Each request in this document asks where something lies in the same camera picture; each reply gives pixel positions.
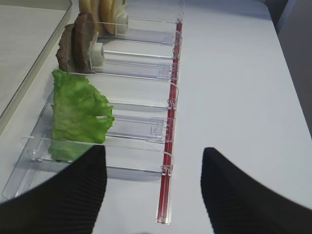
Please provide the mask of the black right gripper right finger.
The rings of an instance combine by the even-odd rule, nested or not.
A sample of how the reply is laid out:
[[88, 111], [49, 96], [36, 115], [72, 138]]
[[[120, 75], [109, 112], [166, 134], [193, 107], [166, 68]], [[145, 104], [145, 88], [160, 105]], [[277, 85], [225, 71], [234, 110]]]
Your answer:
[[310, 234], [312, 211], [254, 180], [213, 147], [203, 151], [201, 194], [215, 234]]

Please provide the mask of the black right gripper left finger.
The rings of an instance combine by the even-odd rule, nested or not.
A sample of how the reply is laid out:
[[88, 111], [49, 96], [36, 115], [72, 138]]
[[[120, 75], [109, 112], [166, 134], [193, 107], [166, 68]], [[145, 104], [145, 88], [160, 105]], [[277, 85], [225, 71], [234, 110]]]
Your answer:
[[107, 185], [106, 152], [92, 146], [41, 185], [0, 205], [2, 234], [90, 234]]

